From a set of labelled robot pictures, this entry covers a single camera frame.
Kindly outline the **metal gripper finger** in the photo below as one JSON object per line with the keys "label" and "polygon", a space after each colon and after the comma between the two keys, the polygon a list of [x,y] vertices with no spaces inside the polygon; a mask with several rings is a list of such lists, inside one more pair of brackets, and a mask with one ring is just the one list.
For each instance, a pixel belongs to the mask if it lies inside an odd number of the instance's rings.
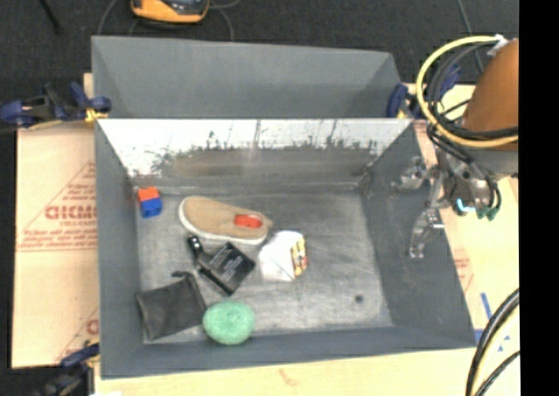
{"label": "metal gripper finger", "polygon": [[425,246],[445,229],[439,211],[436,208],[424,209],[411,229],[411,241],[408,255],[412,259],[423,259]]}
{"label": "metal gripper finger", "polygon": [[407,192],[418,190],[431,177],[431,169],[420,156],[414,156],[404,170],[392,182],[393,191]]}

